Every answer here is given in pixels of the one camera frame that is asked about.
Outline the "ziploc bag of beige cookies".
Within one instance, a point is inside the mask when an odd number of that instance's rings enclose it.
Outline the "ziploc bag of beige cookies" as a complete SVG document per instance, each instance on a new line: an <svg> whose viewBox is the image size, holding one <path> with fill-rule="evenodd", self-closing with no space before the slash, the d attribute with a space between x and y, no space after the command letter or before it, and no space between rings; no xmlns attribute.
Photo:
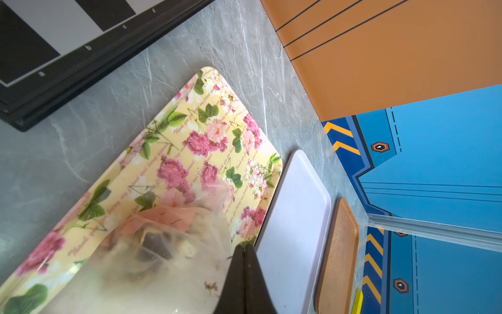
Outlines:
<svg viewBox="0 0 502 314"><path fill-rule="evenodd" d="M212 313L233 249L223 211L229 188L182 206L134 214L96 249L44 313Z"/></svg>

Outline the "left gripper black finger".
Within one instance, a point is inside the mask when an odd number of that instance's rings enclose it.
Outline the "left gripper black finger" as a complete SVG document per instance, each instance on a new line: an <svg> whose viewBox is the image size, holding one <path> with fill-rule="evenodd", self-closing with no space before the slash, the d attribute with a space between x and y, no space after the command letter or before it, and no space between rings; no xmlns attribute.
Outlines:
<svg viewBox="0 0 502 314"><path fill-rule="evenodd" d="M238 245L214 313L276 313L253 244Z"/></svg>

